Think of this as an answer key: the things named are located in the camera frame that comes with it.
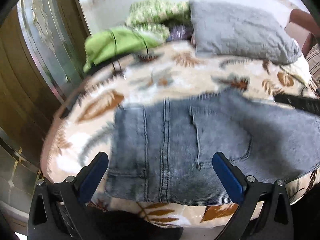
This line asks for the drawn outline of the grey washed denim pants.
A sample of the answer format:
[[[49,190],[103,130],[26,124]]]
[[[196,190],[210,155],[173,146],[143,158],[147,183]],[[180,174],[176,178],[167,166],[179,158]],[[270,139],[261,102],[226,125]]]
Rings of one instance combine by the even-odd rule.
[[[135,202],[227,204],[212,167],[216,152],[259,181],[293,181],[319,167],[319,117],[233,89],[120,108],[105,193]]]

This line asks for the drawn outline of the striped brown cushion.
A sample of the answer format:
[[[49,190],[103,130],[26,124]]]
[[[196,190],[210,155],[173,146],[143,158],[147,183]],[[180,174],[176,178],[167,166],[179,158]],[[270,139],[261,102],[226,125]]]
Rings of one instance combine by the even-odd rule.
[[[309,72],[312,76],[312,80],[319,88],[320,82],[320,49],[319,44],[315,44],[306,56],[306,61],[309,64]]]

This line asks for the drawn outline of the leaf-patterned beige bed blanket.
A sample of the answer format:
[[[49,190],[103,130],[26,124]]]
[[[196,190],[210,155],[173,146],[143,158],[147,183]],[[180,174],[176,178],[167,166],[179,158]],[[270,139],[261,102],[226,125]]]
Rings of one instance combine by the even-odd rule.
[[[67,117],[67,102],[57,111],[41,155],[41,169],[51,182],[76,175],[103,151],[111,159],[111,131],[118,106],[151,105],[165,98],[183,99],[203,92],[237,88],[247,98],[266,103],[278,93],[315,98],[316,88],[309,65],[302,55],[295,63],[276,66],[268,60],[238,56],[198,58],[187,41],[170,42],[149,52],[151,61],[131,54],[108,64],[77,89],[78,99]],[[185,206],[133,202],[105,195],[107,174],[102,178],[89,206],[103,211],[124,210],[138,214],[157,226],[213,228],[225,225],[235,204]]]

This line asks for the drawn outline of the grey quilted pillow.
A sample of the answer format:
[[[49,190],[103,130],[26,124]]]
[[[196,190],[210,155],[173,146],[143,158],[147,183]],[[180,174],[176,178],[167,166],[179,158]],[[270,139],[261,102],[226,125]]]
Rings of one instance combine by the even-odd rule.
[[[233,55],[291,64],[302,55],[276,18],[261,9],[227,2],[189,2],[196,55]]]

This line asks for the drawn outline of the wooden door with glass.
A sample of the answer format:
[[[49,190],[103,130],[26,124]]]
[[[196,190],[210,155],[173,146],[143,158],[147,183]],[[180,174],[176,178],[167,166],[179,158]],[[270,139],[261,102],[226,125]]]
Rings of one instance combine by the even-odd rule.
[[[55,112],[84,79],[79,0],[1,0],[1,213],[26,234]]]

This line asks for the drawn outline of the purple patterned cloth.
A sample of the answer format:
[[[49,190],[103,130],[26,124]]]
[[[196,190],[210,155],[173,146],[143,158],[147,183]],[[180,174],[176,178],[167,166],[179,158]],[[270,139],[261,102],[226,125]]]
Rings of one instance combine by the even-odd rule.
[[[170,29],[169,37],[167,42],[180,41],[180,40],[190,40],[193,34],[193,29],[191,27],[186,27],[184,25],[177,25]]]

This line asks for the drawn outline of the green patterned quilt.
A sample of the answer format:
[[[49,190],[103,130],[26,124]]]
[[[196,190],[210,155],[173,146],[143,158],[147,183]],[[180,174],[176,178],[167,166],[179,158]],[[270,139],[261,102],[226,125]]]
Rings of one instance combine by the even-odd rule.
[[[131,4],[126,21],[117,27],[87,38],[84,44],[86,62],[83,71],[114,57],[149,50],[166,42],[170,29],[190,26],[189,2],[144,0]]]

